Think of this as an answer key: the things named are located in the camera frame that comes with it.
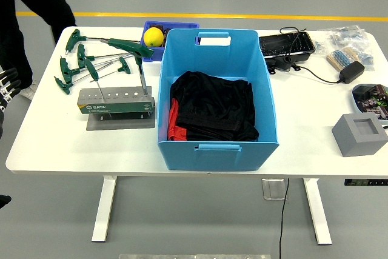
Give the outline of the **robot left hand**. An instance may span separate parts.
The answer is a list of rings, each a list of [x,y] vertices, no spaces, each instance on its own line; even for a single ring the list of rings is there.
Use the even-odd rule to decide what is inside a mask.
[[[21,81],[15,68],[1,72],[1,136],[3,134],[4,112],[9,102],[21,91]]]

